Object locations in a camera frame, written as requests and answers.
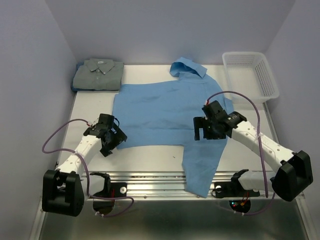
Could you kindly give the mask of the folded blue shirt under grey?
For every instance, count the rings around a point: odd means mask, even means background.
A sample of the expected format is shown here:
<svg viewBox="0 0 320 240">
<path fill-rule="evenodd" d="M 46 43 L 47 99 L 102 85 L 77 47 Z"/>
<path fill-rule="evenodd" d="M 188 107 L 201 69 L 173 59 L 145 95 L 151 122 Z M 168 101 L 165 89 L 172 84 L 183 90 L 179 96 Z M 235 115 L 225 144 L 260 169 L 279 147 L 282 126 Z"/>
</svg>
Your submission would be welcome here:
<svg viewBox="0 0 320 240">
<path fill-rule="evenodd" d="M 70 89 L 71 89 L 71 91 L 74 92 L 74 93 L 76 93 L 76 92 L 78 91 L 78 89 L 74 87 L 74 77 L 76 76 L 76 73 L 77 73 L 78 69 L 79 69 L 81 66 L 83 66 L 83 65 L 84 65 L 84 62 L 81 61 L 81 62 L 78 62 L 78 63 L 76 64 L 76 67 L 75 67 L 74 76 L 73 76 L 73 78 L 72 78 L 72 80 L 71 80 L 71 84 L 70 84 Z"/>
</svg>

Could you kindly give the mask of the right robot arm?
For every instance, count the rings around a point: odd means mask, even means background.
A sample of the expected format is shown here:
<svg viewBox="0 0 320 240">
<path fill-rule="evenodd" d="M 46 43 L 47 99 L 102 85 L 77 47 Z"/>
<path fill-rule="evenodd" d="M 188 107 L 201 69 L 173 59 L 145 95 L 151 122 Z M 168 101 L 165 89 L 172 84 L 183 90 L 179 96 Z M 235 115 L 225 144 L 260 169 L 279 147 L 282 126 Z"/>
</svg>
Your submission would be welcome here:
<svg viewBox="0 0 320 240">
<path fill-rule="evenodd" d="M 230 181 L 219 182 L 213 190 L 216 198 L 241 197 L 253 191 L 274 192 L 291 202 L 313 182 L 310 156 L 303 150 L 294 152 L 259 133 L 246 117 L 234 111 L 227 113 L 218 101 L 202 108 L 204 116 L 194 117 L 194 139 L 200 140 L 200 129 L 206 140 L 229 137 L 263 158 L 272 172 L 236 172 Z"/>
</svg>

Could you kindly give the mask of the light blue long sleeve shirt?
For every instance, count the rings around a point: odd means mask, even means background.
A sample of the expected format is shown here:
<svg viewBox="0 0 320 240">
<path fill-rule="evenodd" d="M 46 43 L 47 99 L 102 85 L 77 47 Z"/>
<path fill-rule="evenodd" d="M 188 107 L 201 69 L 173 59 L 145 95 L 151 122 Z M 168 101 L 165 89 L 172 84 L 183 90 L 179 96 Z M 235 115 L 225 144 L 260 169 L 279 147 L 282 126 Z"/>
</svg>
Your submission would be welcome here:
<svg viewBox="0 0 320 240">
<path fill-rule="evenodd" d="M 204 115 L 202 107 L 208 97 L 227 113 L 232 113 L 234 106 L 202 65 L 181 57 L 169 72 L 174 80 L 124 84 L 115 95 L 112 114 L 127 136 L 120 148 L 183 146 L 185 189 L 205 198 L 227 140 L 195 140 L 194 118 Z"/>
</svg>

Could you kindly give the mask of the white plastic basket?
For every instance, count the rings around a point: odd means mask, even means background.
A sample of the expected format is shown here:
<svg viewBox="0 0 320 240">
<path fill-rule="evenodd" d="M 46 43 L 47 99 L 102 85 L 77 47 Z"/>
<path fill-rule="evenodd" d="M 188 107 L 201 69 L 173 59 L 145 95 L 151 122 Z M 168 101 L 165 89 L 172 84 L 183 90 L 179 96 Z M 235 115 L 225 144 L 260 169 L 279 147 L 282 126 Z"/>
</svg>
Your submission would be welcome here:
<svg viewBox="0 0 320 240">
<path fill-rule="evenodd" d="M 233 51 L 222 55 L 228 89 L 263 104 L 279 97 L 273 72 L 260 52 Z"/>
</svg>

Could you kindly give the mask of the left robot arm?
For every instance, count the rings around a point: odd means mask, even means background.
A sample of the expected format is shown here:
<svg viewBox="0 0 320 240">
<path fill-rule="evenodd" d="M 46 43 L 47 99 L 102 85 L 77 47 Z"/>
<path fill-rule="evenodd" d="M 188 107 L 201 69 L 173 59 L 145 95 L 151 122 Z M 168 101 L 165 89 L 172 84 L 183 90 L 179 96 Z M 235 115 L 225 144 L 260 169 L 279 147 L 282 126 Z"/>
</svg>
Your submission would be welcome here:
<svg viewBox="0 0 320 240">
<path fill-rule="evenodd" d="M 117 200 L 132 200 L 127 196 L 125 182 L 112 183 L 105 172 L 89 172 L 88 164 L 97 155 L 108 157 L 127 140 L 119 120 L 101 113 L 87 129 L 75 149 L 61 148 L 70 156 L 54 170 L 47 170 L 42 182 L 42 210 L 66 216 L 78 216 L 88 199 L 107 201 L 112 206 Z"/>
</svg>

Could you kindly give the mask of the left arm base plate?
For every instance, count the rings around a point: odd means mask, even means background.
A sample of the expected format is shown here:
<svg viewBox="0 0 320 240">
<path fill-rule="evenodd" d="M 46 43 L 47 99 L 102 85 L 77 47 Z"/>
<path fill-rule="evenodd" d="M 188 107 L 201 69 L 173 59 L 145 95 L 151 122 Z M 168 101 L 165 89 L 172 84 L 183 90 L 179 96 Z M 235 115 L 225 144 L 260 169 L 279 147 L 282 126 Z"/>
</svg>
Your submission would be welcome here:
<svg viewBox="0 0 320 240">
<path fill-rule="evenodd" d="M 102 190 L 96 191 L 93 196 L 102 198 L 120 198 L 127 196 L 126 182 L 104 183 Z"/>
</svg>

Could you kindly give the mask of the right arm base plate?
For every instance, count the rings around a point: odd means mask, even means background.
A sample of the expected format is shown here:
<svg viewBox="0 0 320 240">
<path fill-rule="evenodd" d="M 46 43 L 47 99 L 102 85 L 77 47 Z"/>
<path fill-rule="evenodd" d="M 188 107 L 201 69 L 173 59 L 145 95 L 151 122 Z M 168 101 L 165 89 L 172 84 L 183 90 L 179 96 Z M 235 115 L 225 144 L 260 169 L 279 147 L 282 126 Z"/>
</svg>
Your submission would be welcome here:
<svg viewBox="0 0 320 240">
<path fill-rule="evenodd" d="M 211 195 L 218 199 L 239 198 L 239 197 L 259 197 L 259 191 L 245 190 L 239 183 L 232 181 L 218 181 L 214 183 Z"/>
</svg>

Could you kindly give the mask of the aluminium rail frame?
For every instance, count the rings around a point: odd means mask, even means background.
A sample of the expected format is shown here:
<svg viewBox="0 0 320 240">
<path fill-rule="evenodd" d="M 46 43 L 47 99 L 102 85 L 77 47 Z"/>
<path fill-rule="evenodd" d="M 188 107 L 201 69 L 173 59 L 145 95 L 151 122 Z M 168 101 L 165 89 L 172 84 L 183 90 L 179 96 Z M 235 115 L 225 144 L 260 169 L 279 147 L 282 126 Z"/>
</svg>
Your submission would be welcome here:
<svg viewBox="0 0 320 240">
<path fill-rule="evenodd" d="M 103 157 L 100 152 L 91 151 L 84 157 L 90 173 L 108 173 L 113 182 L 126 182 L 127 194 L 134 198 L 154 199 L 196 199 L 199 195 L 187 192 L 187 174 L 183 171 L 185 157 L 182 146 L 140 146 L 114 149 Z M 236 172 L 249 168 L 243 182 L 254 192 L 265 195 L 273 193 L 271 178 L 275 172 L 270 167 L 263 173 L 258 164 L 259 157 L 234 140 L 228 140 L 210 190 L 219 190 L 220 183 L 227 183 Z"/>
</svg>

